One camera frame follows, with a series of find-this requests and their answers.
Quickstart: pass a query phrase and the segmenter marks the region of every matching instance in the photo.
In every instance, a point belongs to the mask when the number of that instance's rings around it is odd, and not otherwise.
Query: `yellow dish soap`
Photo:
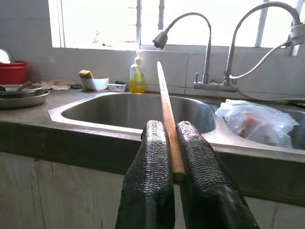
[[[132,93],[144,93],[146,89],[146,80],[144,77],[142,60],[141,60],[141,51],[137,51],[137,57],[134,59],[134,64],[130,66],[129,70],[129,90]]]

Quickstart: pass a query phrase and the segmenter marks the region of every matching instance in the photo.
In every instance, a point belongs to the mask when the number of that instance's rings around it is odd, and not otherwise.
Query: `kitchen faucet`
[[[236,39],[236,35],[238,32],[238,29],[240,28],[241,24],[243,23],[243,21],[252,13],[254,13],[257,10],[261,10],[264,8],[268,8],[268,7],[279,7],[282,8],[286,11],[288,11],[291,16],[293,17],[293,23],[291,25],[291,30],[289,33],[289,37],[288,40],[285,41],[283,44],[280,44],[279,46],[273,48],[272,50],[270,50],[261,60],[260,62],[250,71],[248,71],[247,73],[243,74],[243,75],[239,75],[239,76],[232,76],[231,74],[231,68],[232,68],[232,63],[233,63],[233,55],[234,55],[234,49],[235,49],[235,39]],[[201,82],[198,82],[198,73],[196,73],[196,77],[195,77],[195,82],[193,87],[195,89],[201,89],[201,90],[217,90],[217,91],[223,91],[223,92],[237,92],[239,91],[236,85],[236,80],[245,76],[250,75],[251,73],[253,73],[254,71],[256,71],[264,62],[265,60],[272,54],[274,53],[277,49],[285,46],[285,47],[289,47],[291,45],[298,45],[298,44],[302,44],[305,42],[305,24],[300,22],[300,18],[299,18],[299,14],[298,12],[292,8],[291,6],[289,6],[288,4],[282,3],[282,2],[278,2],[278,1],[271,1],[271,2],[265,2],[261,5],[258,5],[256,7],[254,7],[252,10],[250,10],[249,12],[247,12],[242,19],[238,22],[234,34],[233,34],[233,38],[232,38],[232,43],[231,46],[229,48],[229,54],[228,54],[228,59],[227,59],[227,65],[226,65],[226,69],[224,71],[224,79],[218,83],[209,83],[208,82],[208,78],[209,78],[209,74],[208,74],[208,70],[209,70],[209,63],[210,63],[210,53],[211,53],[211,25],[208,21],[208,19],[203,16],[202,14],[199,13],[195,13],[195,12],[191,12],[191,13],[186,13],[183,14],[181,16],[179,16],[178,18],[176,18],[175,20],[172,21],[172,23],[164,30],[161,31],[158,36],[153,40],[153,43],[156,47],[158,48],[164,48],[164,46],[166,45],[167,42],[167,33],[169,31],[169,29],[181,18],[189,16],[189,15],[198,15],[203,17],[209,26],[210,29],[210,38],[209,38],[209,43],[206,47],[206,53],[205,53],[205,64],[204,64],[204,72],[203,72],[203,80]]]

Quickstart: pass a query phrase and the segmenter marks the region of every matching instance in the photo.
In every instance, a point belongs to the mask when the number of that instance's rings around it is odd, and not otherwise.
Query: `red container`
[[[0,63],[0,84],[23,84],[28,64],[24,61]]]

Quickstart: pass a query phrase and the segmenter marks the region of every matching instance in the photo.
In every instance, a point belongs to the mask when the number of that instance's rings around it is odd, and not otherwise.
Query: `gray countertop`
[[[51,121],[48,110],[98,93],[51,91],[45,104],[0,110],[0,151],[124,174],[141,144],[138,135]],[[305,164],[213,145],[247,196],[305,206]]]

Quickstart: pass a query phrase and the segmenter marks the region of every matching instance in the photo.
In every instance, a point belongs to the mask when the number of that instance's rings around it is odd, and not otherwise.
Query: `stacked plates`
[[[20,84],[1,85],[6,91],[0,91],[0,109],[15,109],[43,104],[50,93],[41,86],[30,85],[17,91]]]

